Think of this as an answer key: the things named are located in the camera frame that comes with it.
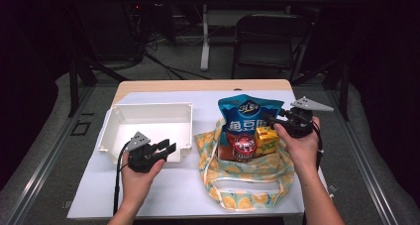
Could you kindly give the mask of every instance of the hand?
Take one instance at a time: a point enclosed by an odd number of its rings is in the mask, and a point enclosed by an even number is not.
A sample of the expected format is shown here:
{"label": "hand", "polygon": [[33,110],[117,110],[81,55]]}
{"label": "hand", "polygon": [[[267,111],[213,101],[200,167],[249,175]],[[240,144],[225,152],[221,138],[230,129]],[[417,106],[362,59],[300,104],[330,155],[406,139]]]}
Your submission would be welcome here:
{"label": "hand", "polygon": [[123,154],[121,177],[123,180],[123,201],[115,216],[109,224],[132,224],[137,212],[145,202],[151,190],[154,178],[164,165],[164,160],[159,160],[147,173],[135,172],[128,166],[129,153]]}
{"label": "hand", "polygon": [[[313,121],[320,126],[319,118],[313,117]],[[286,150],[290,153],[298,175],[309,169],[316,169],[318,136],[315,132],[304,138],[292,138],[280,124],[274,124],[274,129],[286,144]]]}

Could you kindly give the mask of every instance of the yellow fabric bag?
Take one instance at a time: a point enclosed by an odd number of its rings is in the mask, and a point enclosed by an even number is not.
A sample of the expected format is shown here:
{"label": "yellow fabric bag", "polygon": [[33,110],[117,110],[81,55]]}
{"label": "yellow fabric bag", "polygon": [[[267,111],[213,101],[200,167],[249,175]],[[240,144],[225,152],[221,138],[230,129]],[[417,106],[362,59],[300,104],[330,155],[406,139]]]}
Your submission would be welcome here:
{"label": "yellow fabric bag", "polygon": [[[213,132],[194,136],[200,154],[199,171],[208,194],[226,209],[248,211],[267,209],[283,198],[293,182],[294,168],[289,154],[280,141],[276,152],[253,159],[247,164],[219,160],[217,145],[225,120],[216,123]],[[245,183],[275,183],[276,189],[254,191],[253,189],[223,189],[218,181]]]}

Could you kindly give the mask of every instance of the black chair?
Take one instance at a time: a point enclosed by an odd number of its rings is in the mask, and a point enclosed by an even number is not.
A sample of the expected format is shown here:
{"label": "black chair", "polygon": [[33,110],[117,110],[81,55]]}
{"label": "black chair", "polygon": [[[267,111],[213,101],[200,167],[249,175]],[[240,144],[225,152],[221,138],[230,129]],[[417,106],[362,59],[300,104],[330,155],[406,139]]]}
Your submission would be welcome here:
{"label": "black chair", "polygon": [[247,66],[290,70],[291,81],[311,29],[309,20],[296,15],[243,17],[236,26],[231,78],[235,78],[237,66]]}

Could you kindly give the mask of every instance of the white plastic tray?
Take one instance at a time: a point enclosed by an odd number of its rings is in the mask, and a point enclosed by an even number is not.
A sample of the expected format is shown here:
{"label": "white plastic tray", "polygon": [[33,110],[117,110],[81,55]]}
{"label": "white plastic tray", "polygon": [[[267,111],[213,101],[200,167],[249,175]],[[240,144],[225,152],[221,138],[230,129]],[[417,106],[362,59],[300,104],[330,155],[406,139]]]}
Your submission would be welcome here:
{"label": "white plastic tray", "polygon": [[164,139],[176,143],[167,162],[180,163],[192,148],[192,103],[116,104],[105,118],[97,149],[116,164],[121,149],[138,131],[151,144]]}

